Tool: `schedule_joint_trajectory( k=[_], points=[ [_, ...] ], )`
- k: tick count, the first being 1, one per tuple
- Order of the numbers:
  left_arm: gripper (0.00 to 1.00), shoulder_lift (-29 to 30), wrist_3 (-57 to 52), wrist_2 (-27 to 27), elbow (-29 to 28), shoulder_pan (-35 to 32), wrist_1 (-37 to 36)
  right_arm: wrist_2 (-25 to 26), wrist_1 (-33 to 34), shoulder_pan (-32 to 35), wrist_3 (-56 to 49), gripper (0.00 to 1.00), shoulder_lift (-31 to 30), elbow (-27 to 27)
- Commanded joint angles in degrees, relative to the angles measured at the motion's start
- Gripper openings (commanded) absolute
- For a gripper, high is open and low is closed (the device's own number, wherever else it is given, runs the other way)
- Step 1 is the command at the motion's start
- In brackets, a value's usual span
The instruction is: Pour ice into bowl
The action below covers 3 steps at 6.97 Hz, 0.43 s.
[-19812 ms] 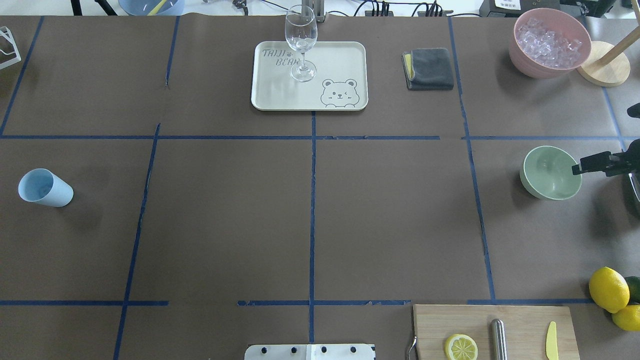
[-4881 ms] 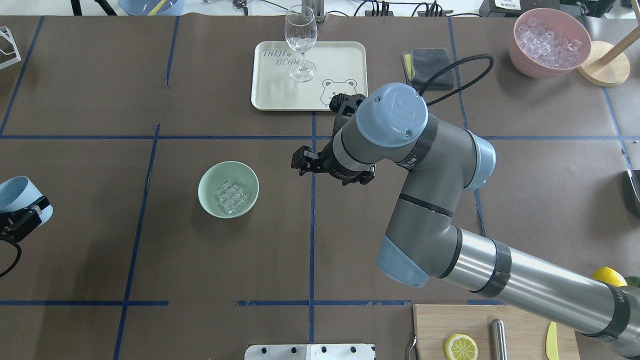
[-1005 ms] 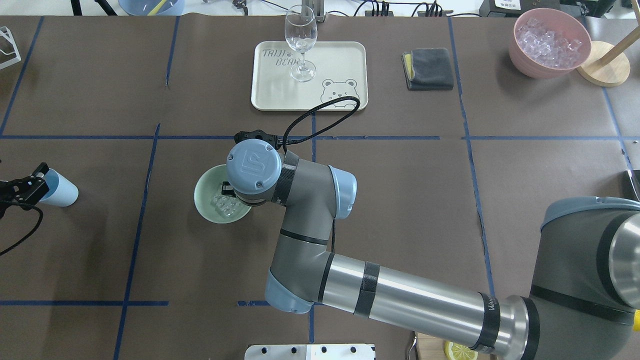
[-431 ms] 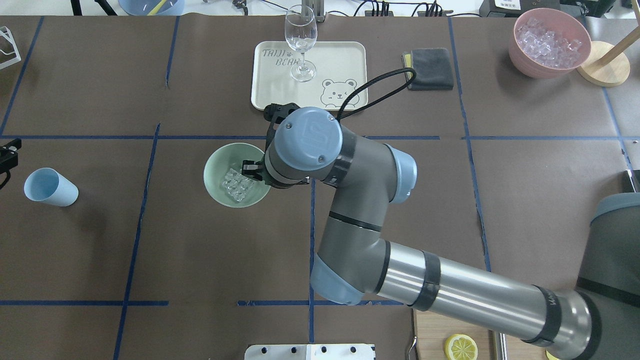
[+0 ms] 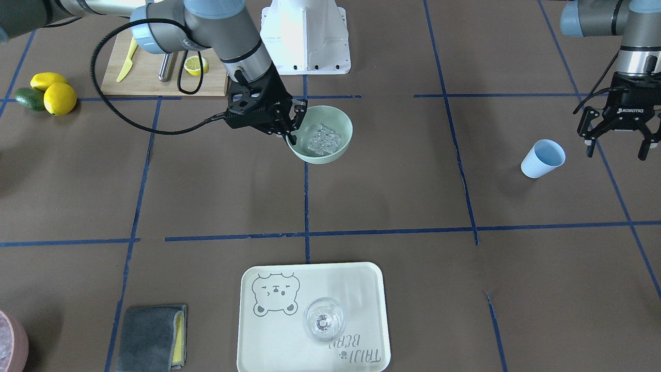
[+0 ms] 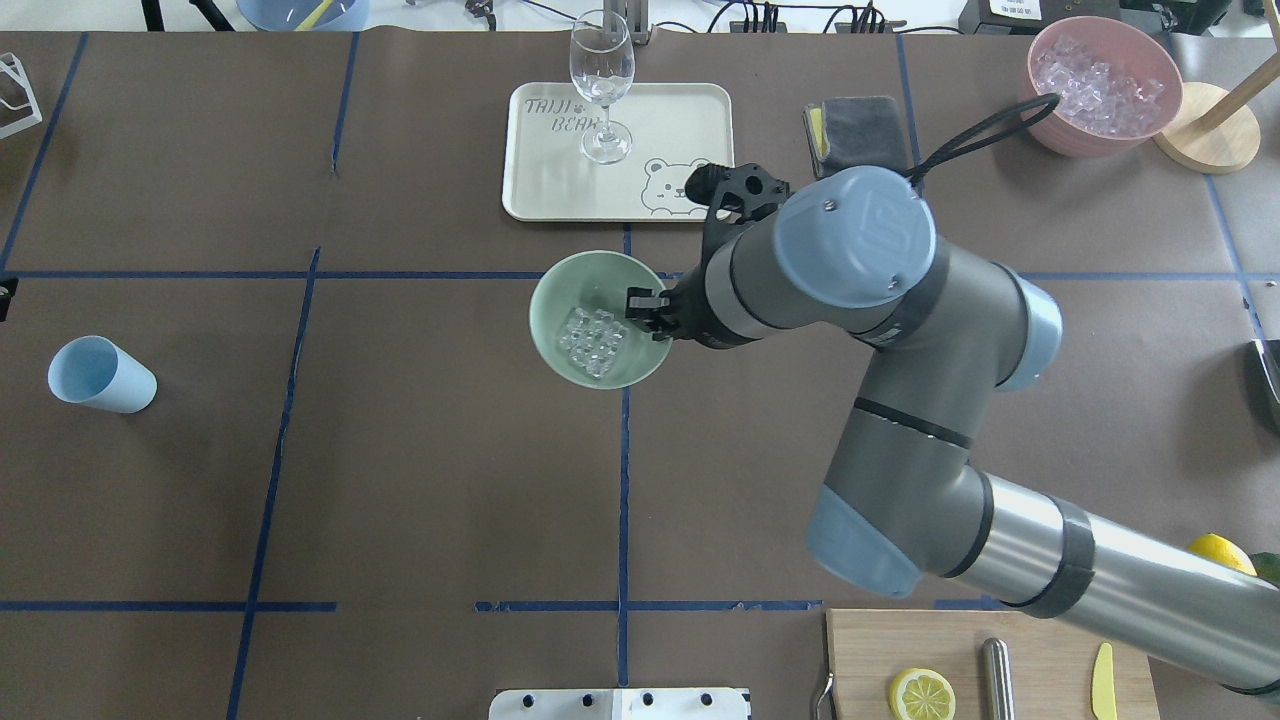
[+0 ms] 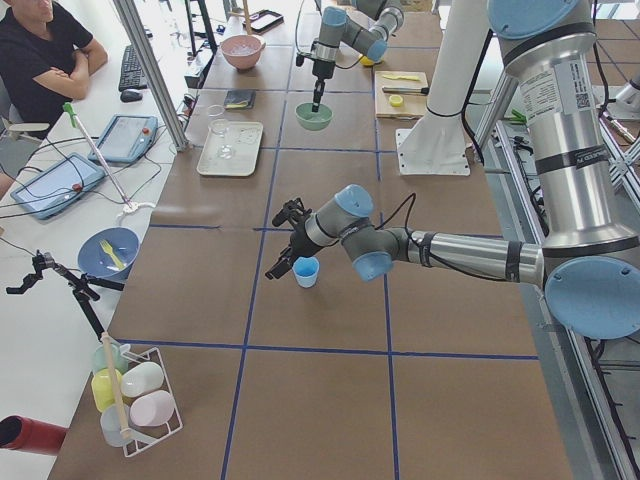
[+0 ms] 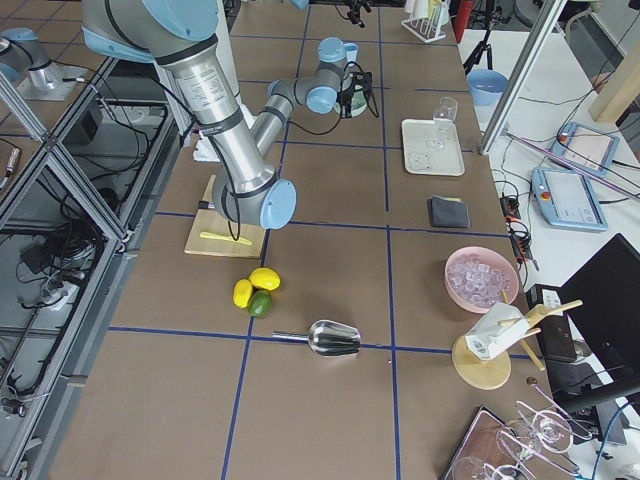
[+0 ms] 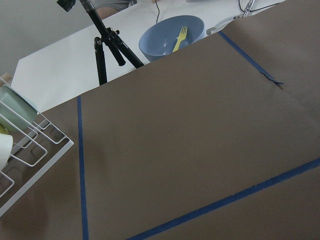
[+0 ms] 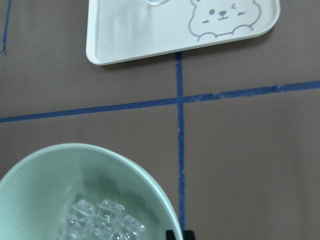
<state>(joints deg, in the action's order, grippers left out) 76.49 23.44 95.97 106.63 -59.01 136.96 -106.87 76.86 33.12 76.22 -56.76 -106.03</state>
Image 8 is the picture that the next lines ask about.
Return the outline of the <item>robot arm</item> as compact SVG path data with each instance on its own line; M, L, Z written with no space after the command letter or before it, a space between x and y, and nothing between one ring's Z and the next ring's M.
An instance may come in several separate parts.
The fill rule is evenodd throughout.
M304 10L311 4L311 1L290 0L289 3L299 10ZM359 28L365 27L361 11L364 10L366 13L372 12L370 2L366 0L327 1L327 4L334 7L341 19L348 21Z
M236 96L233 56L218 1L85 1L86 45L96 53L169 71L225 170L212 188L215 210L226 220L280 229L292 218L293 183L265 163L294 108L327 114L353 90L358 47L323 39L313 76L278 80L254 123L247 123Z

